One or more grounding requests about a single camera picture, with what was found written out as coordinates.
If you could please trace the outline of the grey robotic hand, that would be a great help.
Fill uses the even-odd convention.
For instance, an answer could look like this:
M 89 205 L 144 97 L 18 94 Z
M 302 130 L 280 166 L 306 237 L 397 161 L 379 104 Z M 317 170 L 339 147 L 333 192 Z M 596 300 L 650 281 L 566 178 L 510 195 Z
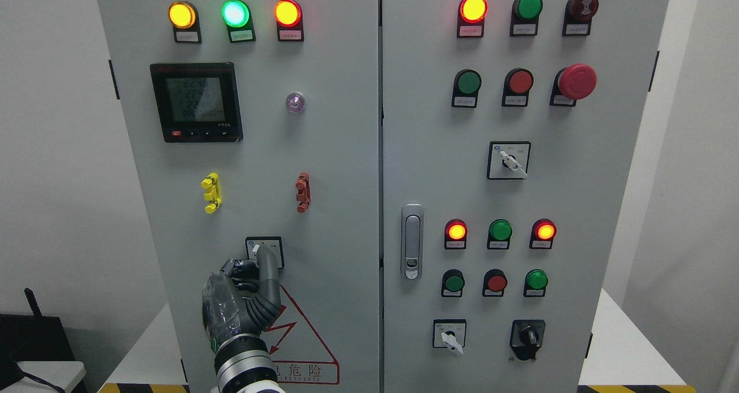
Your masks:
M 211 273 L 201 294 L 201 316 L 216 353 L 230 338 L 260 335 L 279 317 L 281 295 L 277 257 L 257 244 L 256 260 L 228 259 Z

